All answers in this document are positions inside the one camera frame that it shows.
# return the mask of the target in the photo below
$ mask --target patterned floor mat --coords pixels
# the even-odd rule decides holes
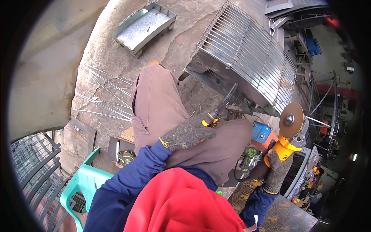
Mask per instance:
[[[238,214],[244,208],[250,194],[259,185],[260,182],[243,182],[228,199]],[[310,231],[317,221],[315,217],[280,195],[269,208],[259,232],[306,232]]]

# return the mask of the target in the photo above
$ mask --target galvanized metal tray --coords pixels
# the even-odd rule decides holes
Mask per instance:
[[[221,94],[238,83],[234,102],[247,113],[257,104],[262,113],[279,117],[290,103],[296,66],[261,25],[229,1],[197,47],[185,71]]]
[[[132,13],[113,32],[117,43],[139,58],[142,47],[164,29],[174,28],[176,14],[152,2]]]

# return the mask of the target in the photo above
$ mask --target blue long sleeve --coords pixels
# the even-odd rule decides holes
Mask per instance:
[[[95,192],[84,231],[122,231],[134,200],[165,167],[171,155],[160,141],[139,150],[138,157]]]
[[[257,215],[257,226],[258,228],[263,223],[265,214],[269,207],[275,201],[278,194],[270,194],[263,190],[262,186],[258,186],[254,189],[253,193],[249,196],[246,201],[245,208],[240,213],[240,218],[243,220],[247,227],[251,227],[255,224],[254,215]]]

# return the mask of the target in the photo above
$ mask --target tape measure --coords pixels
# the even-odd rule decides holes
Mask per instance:
[[[134,161],[134,157],[136,157],[136,155],[132,151],[121,151],[118,153],[118,159],[124,166]]]

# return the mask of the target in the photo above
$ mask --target teal plastic chair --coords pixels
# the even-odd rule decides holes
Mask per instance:
[[[106,180],[113,176],[108,172],[91,166],[93,160],[99,154],[100,150],[100,147],[98,147],[89,155],[81,167],[76,171],[75,175],[72,177],[60,196],[61,205],[75,220],[77,232],[83,232],[84,228],[82,227],[81,220],[71,209],[69,200],[76,192],[82,192],[86,201],[85,209],[89,212],[96,190],[100,188],[101,185],[106,182]]]

